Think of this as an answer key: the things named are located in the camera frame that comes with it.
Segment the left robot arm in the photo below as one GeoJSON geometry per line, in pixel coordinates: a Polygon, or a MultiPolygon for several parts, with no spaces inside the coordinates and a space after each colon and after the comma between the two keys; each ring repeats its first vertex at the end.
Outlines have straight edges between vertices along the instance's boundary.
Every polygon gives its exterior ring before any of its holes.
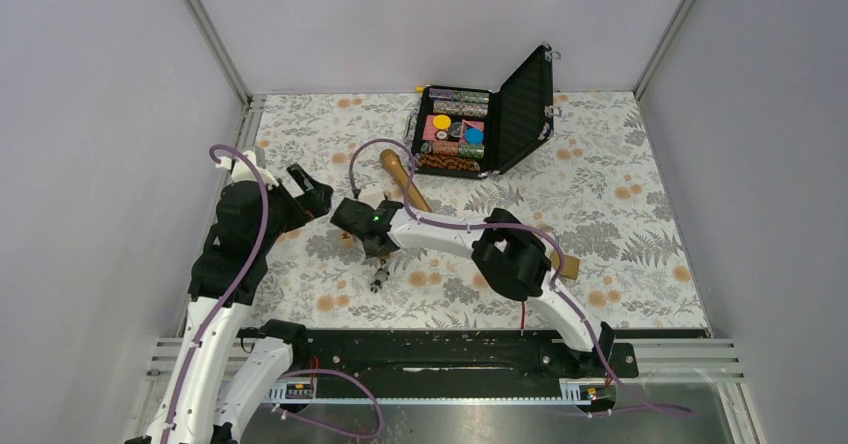
{"type": "Polygon", "coordinates": [[[284,233],[298,230],[331,209],[332,188],[299,165],[288,174],[300,188],[293,196],[266,170],[255,176],[233,165],[231,183],[216,205],[200,257],[191,269],[186,326],[165,394],[138,443],[237,443],[273,383],[309,365],[301,324],[269,320],[231,381],[230,351],[267,271],[267,255],[284,233]]]}

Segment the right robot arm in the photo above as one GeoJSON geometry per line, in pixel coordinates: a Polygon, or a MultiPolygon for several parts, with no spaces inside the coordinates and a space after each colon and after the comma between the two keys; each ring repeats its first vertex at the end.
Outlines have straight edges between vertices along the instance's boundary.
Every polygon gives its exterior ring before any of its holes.
{"type": "Polygon", "coordinates": [[[497,208],[485,217],[451,217],[384,200],[377,207],[346,198],[331,222],[354,236],[369,257],[401,249],[426,249],[467,258],[500,296],[526,304],[557,331],[569,351],[571,376],[626,376],[633,360],[615,352],[616,335],[561,284],[561,250],[544,231],[497,208]]]}

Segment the large brass padlock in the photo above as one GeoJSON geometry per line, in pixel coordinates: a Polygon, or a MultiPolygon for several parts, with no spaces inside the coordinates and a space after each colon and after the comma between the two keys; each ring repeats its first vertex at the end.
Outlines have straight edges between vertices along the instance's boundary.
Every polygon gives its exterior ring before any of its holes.
{"type": "Polygon", "coordinates": [[[561,257],[557,252],[552,251],[550,254],[551,270],[559,271],[561,279],[577,280],[581,261],[573,256],[564,255],[561,257]]]}

